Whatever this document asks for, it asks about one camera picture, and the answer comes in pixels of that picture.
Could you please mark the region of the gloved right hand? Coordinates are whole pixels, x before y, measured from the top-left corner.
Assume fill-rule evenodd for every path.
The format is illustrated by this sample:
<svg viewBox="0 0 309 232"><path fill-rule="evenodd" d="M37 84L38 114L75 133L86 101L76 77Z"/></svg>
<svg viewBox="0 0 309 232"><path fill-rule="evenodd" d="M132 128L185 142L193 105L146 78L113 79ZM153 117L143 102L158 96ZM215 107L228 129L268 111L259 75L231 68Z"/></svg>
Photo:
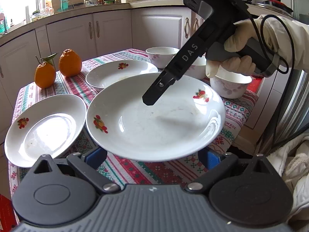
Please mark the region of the gloved right hand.
<svg viewBox="0 0 309 232"><path fill-rule="evenodd" d="M206 51L206 71L213 78L223 69L242 75L254 73L269 77L279 67L281 56L271 21L272 15L261 15L254 20L236 24L235 32L227 40L217 40Z"/></svg>

